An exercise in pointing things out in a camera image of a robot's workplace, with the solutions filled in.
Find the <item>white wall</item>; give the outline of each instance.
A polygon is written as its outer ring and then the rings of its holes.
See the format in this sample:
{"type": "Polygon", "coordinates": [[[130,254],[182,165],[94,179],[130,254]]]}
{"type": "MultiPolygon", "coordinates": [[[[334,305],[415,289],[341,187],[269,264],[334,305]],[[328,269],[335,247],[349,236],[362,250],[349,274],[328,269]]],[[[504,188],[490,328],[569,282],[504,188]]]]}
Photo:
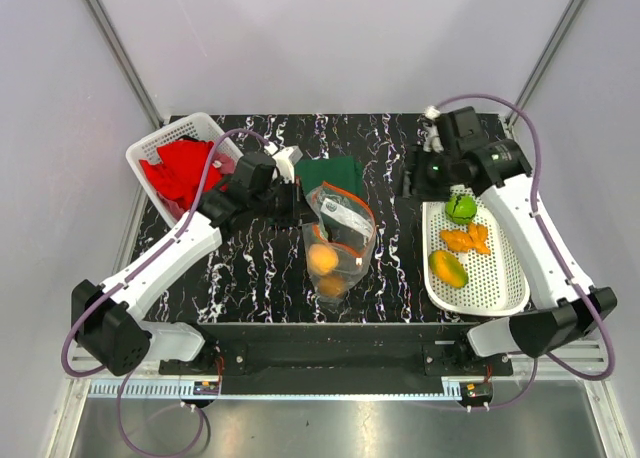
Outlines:
{"type": "Polygon", "coordinates": [[[569,0],[103,0],[164,115],[515,99],[569,0]]]}
{"type": "Polygon", "coordinates": [[[543,142],[545,204],[587,273],[618,296],[607,319],[618,357],[613,383],[640,449],[637,1],[589,0],[527,110],[543,142]]]}
{"type": "Polygon", "coordinates": [[[0,0],[0,455],[42,456],[70,293],[113,267],[151,130],[81,0],[0,0]]]}

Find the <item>white tray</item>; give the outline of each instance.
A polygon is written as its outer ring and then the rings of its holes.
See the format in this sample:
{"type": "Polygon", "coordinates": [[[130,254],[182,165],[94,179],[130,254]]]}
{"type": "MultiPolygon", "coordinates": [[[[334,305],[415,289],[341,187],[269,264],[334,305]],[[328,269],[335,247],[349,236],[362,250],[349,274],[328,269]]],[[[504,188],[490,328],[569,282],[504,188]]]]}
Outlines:
{"type": "MultiPolygon", "coordinates": [[[[458,194],[473,193],[463,187],[454,187],[458,194]]],[[[422,204],[422,250],[425,285],[429,298],[438,308],[455,313],[477,316],[509,316],[524,309],[529,301],[529,284],[520,262],[507,237],[491,212],[478,198],[478,213],[474,223],[489,230],[487,246],[490,255],[481,255],[475,250],[454,253],[469,275],[469,283],[460,289],[453,288],[429,269],[428,256],[436,250],[447,250],[440,239],[441,230],[467,230],[449,221],[444,212],[444,203],[422,204]]]]}

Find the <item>plastic bag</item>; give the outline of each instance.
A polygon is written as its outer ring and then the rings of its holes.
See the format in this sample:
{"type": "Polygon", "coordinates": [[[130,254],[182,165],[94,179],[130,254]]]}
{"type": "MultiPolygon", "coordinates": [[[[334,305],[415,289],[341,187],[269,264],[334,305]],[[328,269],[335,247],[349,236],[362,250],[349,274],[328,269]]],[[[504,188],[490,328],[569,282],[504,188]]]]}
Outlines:
{"type": "Polygon", "coordinates": [[[341,299],[367,274],[375,218],[360,198],[326,182],[307,195],[307,202],[319,218],[302,227],[307,270],[320,298],[341,299]]]}

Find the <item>red fabric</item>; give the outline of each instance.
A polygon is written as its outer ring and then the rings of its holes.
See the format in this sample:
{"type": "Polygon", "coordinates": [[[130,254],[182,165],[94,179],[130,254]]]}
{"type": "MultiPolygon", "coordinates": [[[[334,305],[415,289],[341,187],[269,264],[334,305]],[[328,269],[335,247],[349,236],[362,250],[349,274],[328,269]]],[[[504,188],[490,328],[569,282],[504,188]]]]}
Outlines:
{"type": "MultiPolygon", "coordinates": [[[[162,163],[152,165],[140,160],[145,176],[165,199],[175,202],[183,210],[193,204],[202,177],[202,169],[213,143],[178,140],[158,148],[162,163]]],[[[204,191],[210,190],[222,175],[211,166],[204,191]]]]}

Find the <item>white plastic basket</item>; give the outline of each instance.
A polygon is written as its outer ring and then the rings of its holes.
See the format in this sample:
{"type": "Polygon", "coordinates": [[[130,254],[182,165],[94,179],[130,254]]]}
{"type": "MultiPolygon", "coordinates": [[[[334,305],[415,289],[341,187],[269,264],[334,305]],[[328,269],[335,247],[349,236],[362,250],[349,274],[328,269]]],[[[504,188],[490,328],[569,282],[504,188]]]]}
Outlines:
{"type": "MultiPolygon", "coordinates": [[[[144,191],[147,192],[149,199],[158,209],[160,216],[167,222],[169,226],[174,226],[177,221],[171,215],[169,209],[165,206],[158,194],[147,180],[147,177],[140,166],[140,160],[147,160],[152,165],[160,163],[157,149],[159,146],[166,145],[184,135],[200,141],[213,141],[224,133],[213,119],[206,113],[194,113],[182,118],[175,123],[167,125],[155,133],[151,133],[142,140],[134,143],[127,150],[126,156],[131,169],[140,180],[144,191]]],[[[227,138],[220,144],[218,151],[232,158],[237,162],[242,156],[242,152],[238,147],[227,138]]]]}
{"type": "MultiPolygon", "coordinates": [[[[473,195],[464,187],[453,187],[452,191],[473,195]]],[[[446,311],[477,316],[513,315],[527,305],[529,284],[504,231],[482,201],[475,200],[478,213],[474,222],[489,230],[486,243],[491,254],[482,255],[475,250],[454,253],[469,275],[467,285],[459,289],[436,278],[429,269],[427,258],[433,251],[447,250],[447,245],[440,238],[441,230],[466,231],[467,227],[447,219],[444,203],[423,203],[422,250],[427,292],[433,304],[446,311]]]]}

